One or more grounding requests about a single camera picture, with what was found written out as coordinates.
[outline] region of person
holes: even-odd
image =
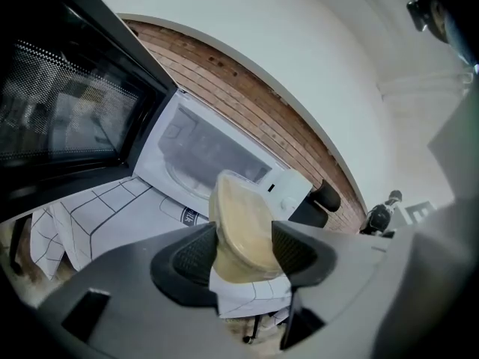
[[[460,59],[479,74],[479,60],[475,57],[456,20],[440,0],[411,1],[408,9],[419,31],[427,28],[437,40],[449,44]]]
[[[393,190],[389,199],[379,205],[376,205],[367,215],[361,228],[360,234],[369,236],[381,236],[388,228],[391,217],[394,214],[396,206],[403,200],[403,195],[399,190]]]

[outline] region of black chair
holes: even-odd
[[[289,221],[313,227],[325,227],[328,218],[328,213],[308,195],[290,216]]]
[[[341,206],[341,199],[338,192],[335,191],[324,179],[320,188],[311,192],[309,196],[312,200],[315,200],[330,212],[337,212]]]

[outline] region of white ceiling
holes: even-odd
[[[417,32],[409,0],[320,0],[356,36],[376,66],[379,82],[461,70],[462,62],[429,31]]]

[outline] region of open microwave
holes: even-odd
[[[179,88],[101,0],[23,1],[0,48],[0,222],[133,173],[205,216],[224,169],[274,194],[281,219],[310,191]]]

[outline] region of brick wall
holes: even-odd
[[[335,159],[309,125],[256,75],[201,41],[127,20],[177,83],[231,119],[297,169],[315,188],[325,179],[341,196],[326,228],[353,233],[364,211]]]

